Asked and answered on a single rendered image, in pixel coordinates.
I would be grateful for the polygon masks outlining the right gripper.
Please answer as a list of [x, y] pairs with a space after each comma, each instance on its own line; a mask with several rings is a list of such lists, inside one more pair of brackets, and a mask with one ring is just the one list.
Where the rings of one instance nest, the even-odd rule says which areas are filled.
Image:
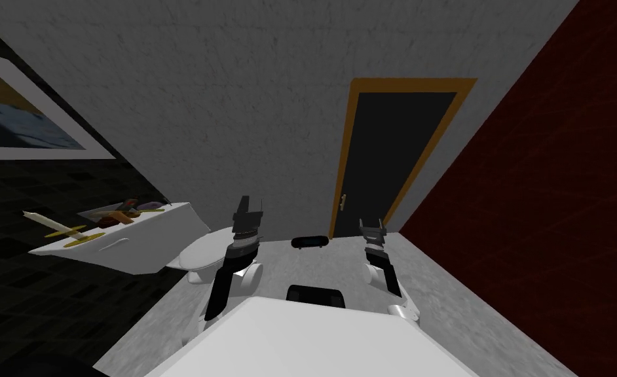
[[363, 221], [359, 219], [359, 229], [367, 243], [374, 245], [383, 245], [385, 243], [384, 237], [387, 233], [381, 219], [378, 219], [378, 228], [365, 227]]

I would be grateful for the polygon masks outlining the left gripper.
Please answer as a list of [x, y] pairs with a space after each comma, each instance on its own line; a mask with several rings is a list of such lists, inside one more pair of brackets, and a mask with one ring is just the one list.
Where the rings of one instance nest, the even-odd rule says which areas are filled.
[[242, 196], [239, 211], [233, 214], [233, 234], [235, 236], [256, 236], [263, 216], [263, 198], [260, 198], [259, 211], [248, 212], [249, 196]]

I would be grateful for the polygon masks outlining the black door leaf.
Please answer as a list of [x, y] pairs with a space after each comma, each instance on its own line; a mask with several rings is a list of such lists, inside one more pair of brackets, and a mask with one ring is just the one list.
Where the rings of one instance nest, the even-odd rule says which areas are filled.
[[386, 217], [454, 97], [453, 92], [358, 96], [336, 238], [360, 236], [360, 221], [373, 227]]

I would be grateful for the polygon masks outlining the black oval object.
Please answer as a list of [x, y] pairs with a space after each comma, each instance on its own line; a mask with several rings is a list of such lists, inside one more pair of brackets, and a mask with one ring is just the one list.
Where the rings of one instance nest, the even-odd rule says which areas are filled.
[[329, 243], [327, 236], [304, 236], [291, 240], [291, 246], [296, 249], [310, 248], [310, 247], [324, 247]]

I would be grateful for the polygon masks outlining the white toilet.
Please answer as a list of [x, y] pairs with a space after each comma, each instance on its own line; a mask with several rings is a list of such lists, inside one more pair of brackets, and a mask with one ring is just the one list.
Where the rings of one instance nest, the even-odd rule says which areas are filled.
[[193, 285], [212, 283], [216, 272], [223, 264], [228, 246], [234, 238], [233, 228], [222, 228], [204, 235], [181, 251], [166, 266], [188, 271], [187, 280]]

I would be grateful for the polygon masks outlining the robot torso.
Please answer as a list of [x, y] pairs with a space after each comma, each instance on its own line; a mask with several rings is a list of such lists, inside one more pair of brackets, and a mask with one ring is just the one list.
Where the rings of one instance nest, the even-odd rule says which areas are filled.
[[380, 314], [253, 296], [146, 377], [478, 377], [418, 314], [409, 297]]

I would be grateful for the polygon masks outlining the white framed wall picture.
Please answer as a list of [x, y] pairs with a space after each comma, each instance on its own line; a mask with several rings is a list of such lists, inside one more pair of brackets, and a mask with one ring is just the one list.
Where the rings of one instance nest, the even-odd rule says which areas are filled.
[[0, 57], [0, 160], [112, 158], [44, 90]]

